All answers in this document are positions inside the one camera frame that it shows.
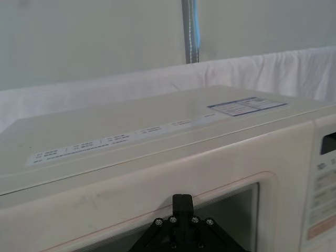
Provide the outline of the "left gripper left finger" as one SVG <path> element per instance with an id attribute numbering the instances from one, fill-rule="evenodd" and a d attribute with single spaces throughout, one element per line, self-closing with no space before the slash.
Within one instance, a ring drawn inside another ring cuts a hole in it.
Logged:
<path id="1" fill-rule="evenodd" d="M 172 215 L 156 218 L 129 251 L 178 251 L 176 228 L 182 216 L 182 194 L 173 195 Z"/>

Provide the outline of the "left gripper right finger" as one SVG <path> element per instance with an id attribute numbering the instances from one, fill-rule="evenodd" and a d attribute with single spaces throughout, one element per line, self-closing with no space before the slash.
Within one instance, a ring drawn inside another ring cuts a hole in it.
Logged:
<path id="1" fill-rule="evenodd" d="M 193 200 L 183 195 L 184 251 L 244 251 L 213 218 L 200 219 L 194 215 Z"/>

